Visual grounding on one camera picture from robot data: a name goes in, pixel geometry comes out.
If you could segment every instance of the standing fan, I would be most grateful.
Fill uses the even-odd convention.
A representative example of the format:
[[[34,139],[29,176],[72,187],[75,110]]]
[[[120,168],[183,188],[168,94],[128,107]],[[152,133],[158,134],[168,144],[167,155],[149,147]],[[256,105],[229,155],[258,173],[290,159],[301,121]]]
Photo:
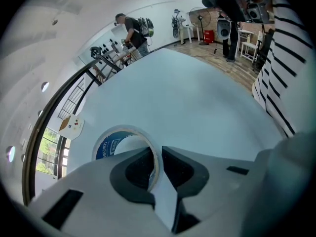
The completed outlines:
[[[189,17],[191,23],[195,27],[201,27],[202,29],[203,42],[199,45],[209,45],[209,43],[205,42],[203,28],[207,27],[209,23],[211,23],[211,14],[205,8],[195,7],[189,12]]]

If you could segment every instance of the white chair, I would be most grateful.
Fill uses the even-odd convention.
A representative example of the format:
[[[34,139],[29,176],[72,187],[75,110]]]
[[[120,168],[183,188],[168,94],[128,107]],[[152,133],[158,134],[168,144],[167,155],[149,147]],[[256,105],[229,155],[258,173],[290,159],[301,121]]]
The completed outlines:
[[[258,50],[260,49],[260,45],[262,43],[262,39],[263,39],[263,35],[262,32],[259,31],[258,34],[258,38],[257,38],[257,43],[254,45],[252,43],[248,43],[248,42],[243,42],[242,46],[241,46],[241,53],[240,56],[241,57],[245,57],[246,59],[250,60],[251,63],[253,63],[254,61],[257,60],[257,56],[258,56]],[[253,55],[249,54],[248,51],[249,49],[253,50]]]

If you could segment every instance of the handrail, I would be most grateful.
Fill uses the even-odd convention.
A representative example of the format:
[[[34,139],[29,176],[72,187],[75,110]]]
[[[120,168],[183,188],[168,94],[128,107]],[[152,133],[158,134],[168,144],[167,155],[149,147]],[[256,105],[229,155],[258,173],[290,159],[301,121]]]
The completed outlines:
[[[50,99],[50,101],[45,106],[41,116],[38,118],[36,124],[34,125],[28,145],[26,147],[25,159],[22,169],[22,196],[23,203],[25,205],[28,205],[31,202],[31,199],[35,196],[35,171],[38,150],[40,148],[40,142],[44,135],[44,131],[51,116],[53,115],[60,101],[70,90],[70,88],[76,83],[76,81],[78,81],[81,76],[89,71],[89,69],[100,60],[103,59],[100,59],[98,57],[97,59],[85,65],[74,75],[72,75]]]
[[[86,93],[88,92],[88,90],[91,88],[92,84],[94,83],[94,80],[92,80],[92,82],[88,85],[88,87],[84,90],[83,94],[81,95],[81,97],[79,98],[74,110],[73,110],[73,114],[76,115],[76,112],[81,104],[81,102],[83,101],[83,98],[85,97]],[[57,179],[60,179],[62,177],[62,169],[63,169],[63,157],[64,157],[64,148],[66,145],[66,138],[62,137],[62,139],[60,140],[60,145],[59,148],[57,149],[58,151],[58,162],[57,162]]]
[[[64,103],[63,107],[61,108],[58,118],[64,119],[65,117],[68,116],[68,114],[72,113],[74,108],[76,107],[76,104],[78,102],[78,99],[81,97],[81,95],[84,92],[84,89],[82,89],[80,86],[84,84],[84,78],[81,79],[80,82],[76,85],[74,88],[73,92],[69,95],[68,99]]]

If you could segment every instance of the wooden floor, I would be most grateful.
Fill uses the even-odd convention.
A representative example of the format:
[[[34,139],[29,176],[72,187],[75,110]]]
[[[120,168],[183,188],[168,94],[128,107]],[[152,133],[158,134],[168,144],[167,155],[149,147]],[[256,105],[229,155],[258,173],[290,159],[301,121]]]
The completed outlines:
[[[190,55],[200,61],[208,63],[219,69],[224,74],[231,77],[234,81],[244,86],[250,93],[252,84],[255,82],[257,75],[252,71],[251,62],[240,56],[236,58],[234,63],[226,62],[223,57],[223,46],[221,44],[212,43],[202,46],[197,40],[192,40],[192,43],[187,41],[184,45],[170,45],[167,48]]]

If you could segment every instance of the window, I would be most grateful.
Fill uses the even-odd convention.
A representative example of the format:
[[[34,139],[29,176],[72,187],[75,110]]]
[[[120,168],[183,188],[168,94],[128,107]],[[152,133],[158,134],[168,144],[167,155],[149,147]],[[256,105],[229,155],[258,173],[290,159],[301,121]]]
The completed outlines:
[[[62,166],[62,177],[66,176],[67,174],[67,163],[68,163],[68,153],[69,153],[69,147],[70,147],[71,140],[67,139],[65,148],[64,148],[64,157],[63,157],[63,166]]]
[[[40,142],[36,170],[57,175],[58,155],[56,153],[59,135],[53,130],[46,128]]]

